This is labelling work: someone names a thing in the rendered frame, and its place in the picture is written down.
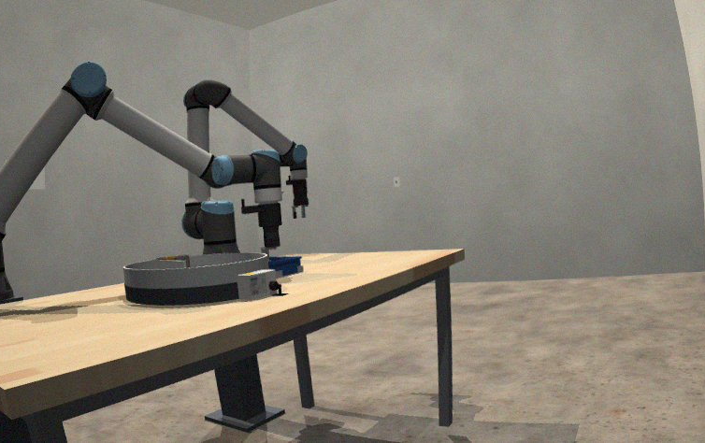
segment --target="black metal leg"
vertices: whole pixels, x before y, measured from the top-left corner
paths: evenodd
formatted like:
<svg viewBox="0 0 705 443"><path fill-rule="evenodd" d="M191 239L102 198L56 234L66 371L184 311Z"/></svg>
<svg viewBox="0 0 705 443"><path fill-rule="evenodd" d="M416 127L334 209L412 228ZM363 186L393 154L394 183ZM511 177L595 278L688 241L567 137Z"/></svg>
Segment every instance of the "black metal leg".
<svg viewBox="0 0 705 443"><path fill-rule="evenodd" d="M453 421L451 405L451 272L446 268L435 280L438 301L438 384L439 425L450 426Z"/></svg>
<svg viewBox="0 0 705 443"><path fill-rule="evenodd" d="M314 390L311 389L311 368L309 367L309 345L306 336L293 340L295 344L295 364L298 369L298 387L300 388L300 406L314 407Z"/></svg>
<svg viewBox="0 0 705 443"><path fill-rule="evenodd" d="M256 355L218 367L215 372L222 408L206 415L205 420L250 432L284 413L284 409L265 405Z"/></svg>
<svg viewBox="0 0 705 443"><path fill-rule="evenodd" d="M63 422L48 411L37 412L23 419L30 431L31 443L68 443Z"/></svg>
<svg viewBox="0 0 705 443"><path fill-rule="evenodd" d="M10 419L0 411L0 443L32 443L27 423L23 419Z"/></svg>

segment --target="brown floor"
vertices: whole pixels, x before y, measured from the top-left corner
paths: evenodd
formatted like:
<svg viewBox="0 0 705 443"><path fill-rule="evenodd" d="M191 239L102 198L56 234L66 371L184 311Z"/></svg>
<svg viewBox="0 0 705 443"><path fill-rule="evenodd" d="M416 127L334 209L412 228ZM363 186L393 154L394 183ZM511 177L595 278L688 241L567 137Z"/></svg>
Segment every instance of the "brown floor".
<svg viewBox="0 0 705 443"><path fill-rule="evenodd" d="M74 442L702 442L705 273L454 283L453 424L437 416L434 286L309 335L316 407L292 343L259 354L246 434L206 422L212 373L64 423Z"/></svg>

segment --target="table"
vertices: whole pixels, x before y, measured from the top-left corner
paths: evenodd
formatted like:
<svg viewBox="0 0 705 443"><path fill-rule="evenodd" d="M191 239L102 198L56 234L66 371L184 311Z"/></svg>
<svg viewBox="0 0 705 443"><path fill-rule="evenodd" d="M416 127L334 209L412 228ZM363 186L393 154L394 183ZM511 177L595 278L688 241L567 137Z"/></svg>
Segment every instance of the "table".
<svg viewBox="0 0 705 443"><path fill-rule="evenodd" d="M128 302L118 284L0 305L0 443L66 442L63 421L210 370L224 414L206 419L255 427L283 413L263 402L256 354L288 341L295 343L301 406L313 407L306 335L432 280L439 425L449 426L450 266L465 251L302 257L304 272L280 279L281 297L155 307Z"/></svg>

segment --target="ceiling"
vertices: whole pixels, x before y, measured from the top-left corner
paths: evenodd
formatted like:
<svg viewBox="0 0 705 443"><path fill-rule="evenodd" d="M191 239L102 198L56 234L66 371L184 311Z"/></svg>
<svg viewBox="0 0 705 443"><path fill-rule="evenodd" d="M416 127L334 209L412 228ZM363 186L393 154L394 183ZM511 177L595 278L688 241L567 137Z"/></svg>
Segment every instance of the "ceiling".
<svg viewBox="0 0 705 443"><path fill-rule="evenodd" d="M149 0L244 29L291 16L335 0Z"/></svg>

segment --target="wooden tabletop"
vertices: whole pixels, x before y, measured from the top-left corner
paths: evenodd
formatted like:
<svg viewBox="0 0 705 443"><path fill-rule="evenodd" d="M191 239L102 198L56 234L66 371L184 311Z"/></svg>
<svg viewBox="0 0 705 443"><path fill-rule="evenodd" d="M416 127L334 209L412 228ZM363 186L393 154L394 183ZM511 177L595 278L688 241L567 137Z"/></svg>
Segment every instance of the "wooden tabletop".
<svg viewBox="0 0 705 443"><path fill-rule="evenodd" d="M155 307L122 284L0 305L0 410L11 419L237 349L465 258L464 250L302 255L286 295Z"/></svg>

